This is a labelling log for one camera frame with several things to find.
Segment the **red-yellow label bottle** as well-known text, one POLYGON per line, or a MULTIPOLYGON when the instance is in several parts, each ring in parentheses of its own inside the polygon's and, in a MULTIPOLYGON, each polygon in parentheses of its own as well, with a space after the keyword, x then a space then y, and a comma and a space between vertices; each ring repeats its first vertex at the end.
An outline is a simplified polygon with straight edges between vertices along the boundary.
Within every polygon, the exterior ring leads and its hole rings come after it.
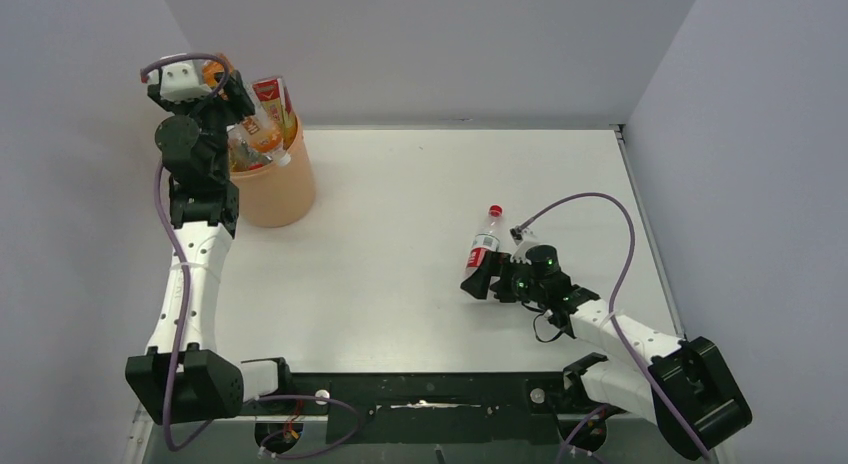
POLYGON ((282 76, 272 76, 252 82, 252 88, 268 116, 282 131, 284 148, 288 149, 298 132, 297 116, 288 88, 282 76))

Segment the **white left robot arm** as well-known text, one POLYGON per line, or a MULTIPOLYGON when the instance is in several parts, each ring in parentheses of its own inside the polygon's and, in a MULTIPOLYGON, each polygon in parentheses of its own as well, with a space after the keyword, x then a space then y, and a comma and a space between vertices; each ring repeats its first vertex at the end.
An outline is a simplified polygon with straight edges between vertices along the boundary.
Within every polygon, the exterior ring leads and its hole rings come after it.
POLYGON ((154 142, 169 174, 169 200, 158 212, 173 255, 156 327, 125 377, 159 425, 236 417, 289 379, 282 358, 234 364, 216 350, 216 304, 239 214, 228 130, 255 108, 237 72, 215 79, 209 85, 191 61, 143 73, 149 97, 170 114, 154 142))

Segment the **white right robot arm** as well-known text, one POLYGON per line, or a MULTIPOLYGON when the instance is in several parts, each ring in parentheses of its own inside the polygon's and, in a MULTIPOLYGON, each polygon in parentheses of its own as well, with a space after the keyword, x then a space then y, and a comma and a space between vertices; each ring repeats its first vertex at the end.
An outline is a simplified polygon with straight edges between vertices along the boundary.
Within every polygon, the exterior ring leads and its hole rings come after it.
POLYGON ((665 334, 611 311, 597 293, 561 270, 550 245, 521 245, 517 255, 475 247, 460 287, 478 300, 522 304, 559 333, 596 347, 563 370, 562 395, 572 409, 598 403, 638 416, 689 460, 753 421, 712 341, 665 334))

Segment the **red-blue label bottle red cap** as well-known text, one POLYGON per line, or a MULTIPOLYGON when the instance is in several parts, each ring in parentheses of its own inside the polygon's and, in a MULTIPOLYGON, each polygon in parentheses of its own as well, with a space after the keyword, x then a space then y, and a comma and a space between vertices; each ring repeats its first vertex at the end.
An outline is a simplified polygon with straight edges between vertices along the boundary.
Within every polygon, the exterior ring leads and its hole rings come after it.
POLYGON ((472 240, 464 268, 463 278, 470 277, 482 264, 488 252, 496 252, 502 244, 503 208, 491 205, 472 240))

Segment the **orange drink bottle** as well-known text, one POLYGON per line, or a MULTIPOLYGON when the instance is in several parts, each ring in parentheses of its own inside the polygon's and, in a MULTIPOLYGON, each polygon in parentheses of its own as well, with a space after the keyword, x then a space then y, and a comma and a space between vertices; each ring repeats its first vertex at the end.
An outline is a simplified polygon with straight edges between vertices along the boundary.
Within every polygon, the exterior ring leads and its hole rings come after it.
POLYGON ((287 165, 291 156, 284 148, 282 131, 260 104, 251 84, 245 81, 244 87, 255 107, 255 113, 244 118, 240 124, 231 126, 228 130, 229 137, 242 138, 257 151, 268 155, 272 159, 268 165, 287 165))

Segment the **red-label bottle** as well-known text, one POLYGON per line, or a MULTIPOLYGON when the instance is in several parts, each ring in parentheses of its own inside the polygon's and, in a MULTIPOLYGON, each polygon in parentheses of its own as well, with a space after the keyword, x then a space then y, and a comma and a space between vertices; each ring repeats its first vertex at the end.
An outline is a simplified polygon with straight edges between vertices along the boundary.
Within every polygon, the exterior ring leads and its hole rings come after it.
POLYGON ((229 164, 232 172, 247 172, 260 169, 272 162, 272 159, 251 147, 242 138, 228 138, 229 164))

